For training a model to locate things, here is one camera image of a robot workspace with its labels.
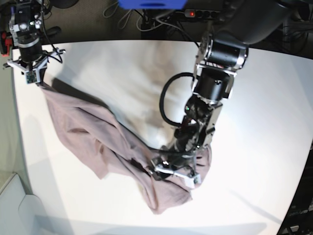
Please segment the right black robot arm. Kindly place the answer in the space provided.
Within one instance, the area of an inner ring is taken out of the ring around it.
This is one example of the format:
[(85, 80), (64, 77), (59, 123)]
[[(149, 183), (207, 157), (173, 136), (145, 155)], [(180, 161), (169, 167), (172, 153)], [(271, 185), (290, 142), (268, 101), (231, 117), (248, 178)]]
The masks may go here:
[(27, 84), (42, 84), (50, 59), (63, 62), (64, 49), (52, 46), (52, 51), (43, 49), (43, 42), (52, 45), (51, 37), (61, 29), (47, 29), (45, 16), (53, 7), (67, 9), (75, 0), (8, 0), (0, 5), (0, 54), (9, 56), (16, 48), (20, 52), (17, 60), (8, 59), (4, 68), (20, 70)]

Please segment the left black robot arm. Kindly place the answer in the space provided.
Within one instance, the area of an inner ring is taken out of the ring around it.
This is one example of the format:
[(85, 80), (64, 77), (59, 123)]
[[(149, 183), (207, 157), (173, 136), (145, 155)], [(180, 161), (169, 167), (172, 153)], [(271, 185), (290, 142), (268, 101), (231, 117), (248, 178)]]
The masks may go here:
[[(149, 172), (157, 181), (180, 177), (189, 188), (201, 183), (197, 156), (207, 149), (228, 98), (237, 71), (248, 57), (248, 49), (268, 37), (299, 6), (302, 0), (229, 0), (204, 33), (194, 71), (174, 75), (164, 85), (159, 99), (163, 120), (175, 127), (174, 141), (151, 160)], [(181, 122), (170, 120), (164, 111), (166, 91), (172, 82), (191, 77), (192, 95)]]

